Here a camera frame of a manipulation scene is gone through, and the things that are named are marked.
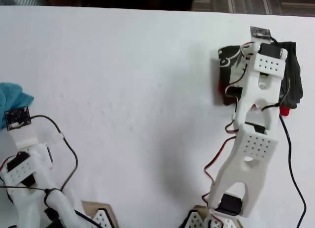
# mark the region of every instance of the red wire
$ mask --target red wire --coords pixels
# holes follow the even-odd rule
[[[228,124],[228,125],[226,125],[226,126],[224,127],[225,132],[227,132],[227,133],[237,133],[237,132],[238,132],[238,129],[236,129],[236,130],[228,130],[228,129],[227,129],[228,127],[230,127],[230,126],[233,124],[233,122],[234,122],[234,120],[233,120],[230,124]]]
[[[14,157],[14,156],[10,156],[10,157],[6,158],[6,159],[2,162],[2,164],[0,165],[0,171],[2,170],[2,168],[3,168],[3,166],[5,165],[6,161],[9,160],[11,157]]]
[[[209,167],[211,167],[213,165],[213,163],[216,162],[216,160],[218,159],[218,157],[220,156],[221,152],[223,151],[226,143],[232,139],[235,139],[236,136],[233,136],[233,137],[230,137],[228,138],[226,141],[224,141],[224,143],[222,144],[221,148],[219,149],[219,151],[217,152],[217,154],[215,155],[215,157],[211,160],[211,162],[209,162],[204,168],[203,168],[203,171],[205,172],[205,174],[212,180],[212,183],[214,184],[215,181],[214,179],[212,178],[212,176],[207,172],[207,169]]]
[[[219,151],[217,152],[217,154],[215,155],[215,157],[211,160],[210,163],[208,163],[204,168],[203,168],[203,171],[205,172],[205,174],[212,180],[212,183],[214,184],[215,181],[213,179],[213,177],[207,172],[207,169],[209,167],[211,167],[213,165],[213,163],[216,162],[216,160],[219,158],[221,152],[223,151],[225,145],[227,144],[228,141],[232,140],[232,139],[236,139],[236,136],[233,136],[233,137],[230,137],[228,138],[227,140],[224,141],[224,143],[222,144],[221,148],[219,149]],[[208,201],[205,199],[205,197],[209,194],[210,192],[204,194],[203,196],[201,196],[202,200],[207,204],[207,207],[208,207]],[[223,224],[223,221],[221,221],[218,217],[214,216],[212,214],[212,216],[217,219],[220,224],[221,224],[221,228],[223,228],[224,224]]]
[[[205,199],[205,197],[209,194],[210,192],[204,194],[203,196],[201,196],[202,200],[207,204],[208,207],[208,201]]]

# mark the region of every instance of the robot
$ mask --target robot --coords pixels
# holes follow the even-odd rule
[[[222,228],[225,225],[217,217],[235,220],[251,214],[263,188],[268,164],[278,144],[279,106],[290,88],[289,86],[279,101],[287,55],[288,52],[284,48],[259,39],[240,46],[233,56],[237,58],[232,67],[237,77],[236,81],[232,81],[225,88],[225,93],[230,87],[242,87],[240,99],[236,98],[232,122],[226,127],[227,133],[235,134],[228,139],[235,140],[234,145],[215,180],[206,170],[215,162],[220,151],[205,167],[206,174],[212,180],[210,192],[203,196],[207,203],[208,217],[203,220],[198,213],[192,211],[181,227],[198,225],[204,228]],[[220,64],[224,67],[229,61],[220,61]],[[246,119],[247,112],[253,105],[259,106],[262,111],[264,124],[259,125]],[[2,163],[0,178],[5,184],[2,188],[7,189],[8,196],[18,212],[18,224],[15,227],[40,228],[42,221],[46,221],[48,228],[105,227],[86,216],[80,201],[63,193],[65,184],[75,170],[61,189],[58,189],[51,178],[53,160],[50,150],[45,144],[38,143],[31,125],[32,119],[45,116],[30,117],[28,108],[22,107],[6,112],[5,117],[7,129],[18,153]],[[73,152],[56,123],[52,123]],[[243,198],[226,193],[237,182],[245,184]]]

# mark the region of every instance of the hole pattern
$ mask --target hole pattern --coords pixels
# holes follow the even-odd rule
[[[32,164],[28,161],[25,161],[9,172],[9,178],[11,179],[12,184],[15,186],[23,181],[26,177],[31,175],[33,172],[34,169]]]
[[[107,216],[106,216],[105,211],[102,211],[102,210],[98,210],[98,212],[96,213],[96,215],[93,218],[93,221],[98,223],[103,228],[111,228],[112,227],[110,225],[110,222],[109,222]]]
[[[249,135],[244,149],[244,156],[249,156],[254,159],[265,158],[268,154],[268,147],[271,146],[270,144],[270,140]]]
[[[266,69],[267,67],[269,67],[268,64],[269,64],[269,61],[268,61],[268,60],[260,59],[259,67],[262,67],[262,66],[263,66],[263,67]]]
[[[200,228],[203,227],[203,220],[197,212],[192,212],[185,225],[185,228]]]

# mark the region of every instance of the black cable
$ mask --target black cable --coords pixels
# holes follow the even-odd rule
[[[53,123],[53,125],[56,127],[57,131],[59,133],[61,133],[63,135],[63,140],[64,140],[64,143],[67,145],[67,147],[70,149],[70,151],[73,153],[74,155],[74,158],[75,158],[75,167],[73,169],[73,171],[70,173],[70,175],[68,176],[68,178],[65,180],[65,182],[63,183],[63,185],[61,186],[60,188],[60,191],[63,191],[64,187],[66,186],[66,184],[68,183],[68,181],[71,179],[71,177],[73,176],[73,174],[75,173],[75,171],[77,170],[78,168],[78,156],[77,154],[75,153],[75,151],[71,148],[71,146],[69,145],[68,141],[66,140],[64,134],[61,132],[60,128],[58,127],[58,125],[56,124],[56,122],[54,122],[51,118],[49,118],[48,116],[45,116],[45,115],[35,115],[35,116],[32,116],[31,119],[34,119],[34,118],[37,118],[37,117],[43,117],[43,118],[46,118],[47,120],[49,120],[51,123]]]
[[[264,111],[266,110],[267,108],[270,108],[270,107],[279,107],[282,105],[282,103],[284,102],[286,96],[288,95],[289,91],[290,91],[290,87],[291,87],[291,83],[290,83],[290,80],[289,80],[289,87],[288,89],[286,90],[286,93],[284,94],[283,98],[281,99],[281,101],[277,102],[276,104],[271,104],[271,105],[267,105],[267,106],[264,106],[261,111]]]
[[[99,225],[98,223],[96,223],[95,221],[93,221],[91,218],[87,217],[86,215],[82,214],[81,212],[77,211],[77,210],[74,210],[75,213],[83,218],[84,220],[90,222],[91,224],[93,224],[94,226],[96,226],[97,228],[103,228],[101,225]]]
[[[303,205],[304,205],[303,213],[302,213],[302,215],[300,217],[300,220],[299,220],[299,222],[298,222],[298,224],[296,226],[297,228],[299,228],[301,223],[302,223],[302,220],[303,220],[303,218],[304,218],[304,216],[306,214],[306,203],[305,203],[305,200],[303,198],[303,195],[302,195],[302,193],[301,193],[297,183],[295,182],[294,175],[293,175],[293,172],[292,172],[292,165],[291,165],[292,144],[291,144],[290,135],[289,135],[289,132],[287,131],[287,128],[285,126],[285,123],[284,123],[284,120],[283,120],[282,116],[279,115],[279,118],[280,118],[281,124],[283,126],[283,129],[284,129],[284,132],[285,132],[285,135],[286,135],[286,138],[287,138],[287,142],[288,142],[288,145],[289,145],[288,165],[289,165],[290,175],[291,175],[292,181],[294,183],[294,186],[295,186],[297,192],[299,193],[299,196],[301,197],[301,200],[302,200]]]
[[[46,193],[46,195],[45,195],[45,197],[44,197],[44,204],[47,206],[47,207],[49,207],[49,208],[51,208],[50,206],[48,206],[48,204],[47,204],[47,198],[48,198],[48,196],[50,195],[50,193],[52,192],[52,191],[54,191],[54,190],[59,190],[59,191],[61,191],[60,189],[57,189],[57,188],[53,188],[53,189],[50,189],[50,190],[45,190],[45,193]]]
[[[270,39],[271,39],[274,43],[278,44],[278,41],[277,41],[275,38],[273,38],[273,37],[270,36]]]
[[[30,190],[42,190],[42,191],[46,191],[45,189],[40,189],[40,188],[34,188],[34,187],[20,187],[20,186],[0,186],[0,188],[4,188],[4,189],[30,189]]]

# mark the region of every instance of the white surface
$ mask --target white surface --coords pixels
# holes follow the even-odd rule
[[[250,26],[269,28],[278,41],[297,41],[304,97],[285,122],[294,174],[308,202],[301,227],[311,226],[313,18],[0,7],[1,81],[21,84],[35,96],[31,114],[59,124],[80,163],[68,186],[83,200],[110,203],[122,228],[178,227],[202,204],[210,186],[203,167],[228,136],[224,126],[233,107],[222,106],[217,94],[218,49],[250,40]],[[41,140],[54,133],[45,119],[33,123]],[[246,228],[295,227],[302,213],[280,124],[279,132],[260,199],[242,220]],[[14,146],[5,131],[0,142],[4,159]],[[74,159],[62,142],[50,149],[61,184]],[[230,149],[228,144],[212,174]],[[15,215],[5,192],[0,197],[5,221]]]

